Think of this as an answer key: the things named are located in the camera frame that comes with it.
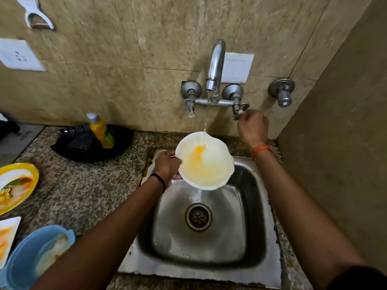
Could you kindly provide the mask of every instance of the drain strainer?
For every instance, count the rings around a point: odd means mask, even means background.
[[[204,231],[210,226],[211,220],[211,211],[203,203],[194,203],[185,211],[185,222],[193,231]]]

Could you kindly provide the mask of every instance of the white switch plate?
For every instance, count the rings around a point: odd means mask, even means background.
[[[254,54],[228,53],[225,55],[222,82],[246,83]]]
[[[11,69],[46,71],[25,40],[0,38],[0,60]]]

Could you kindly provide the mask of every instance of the white bowl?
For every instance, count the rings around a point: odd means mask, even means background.
[[[184,137],[176,148],[176,156],[183,161],[179,168],[181,177],[202,190],[222,187],[234,173],[234,158],[226,144],[204,131]]]

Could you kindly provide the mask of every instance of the granite countertop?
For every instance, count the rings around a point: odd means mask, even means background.
[[[46,127],[17,159],[34,164],[40,172],[39,183],[31,196],[0,219],[22,216],[15,247],[28,234],[46,225],[58,224],[73,229],[79,239],[118,207],[140,184],[147,159],[152,151],[176,148],[186,136],[181,133],[136,131],[129,148],[114,159],[94,164],[69,161],[54,151],[56,127]],[[220,138],[232,155],[249,156],[239,138]],[[277,146],[270,143],[281,160]],[[311,289],[277,218],[278,242],[283,264],[284,289]],[[108,290],[137,289],[224,289],[244,290],[254,286],[231,285],[161,277],[117,273]]]

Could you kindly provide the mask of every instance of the dish soap bottle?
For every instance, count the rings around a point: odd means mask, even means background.
[[[95,113],[88,113],[87,117],[90,120],[90,129],[94,132],[103,148],[112,148],[114,146],[114,138],[111,135],[105,121],[99,118]]]

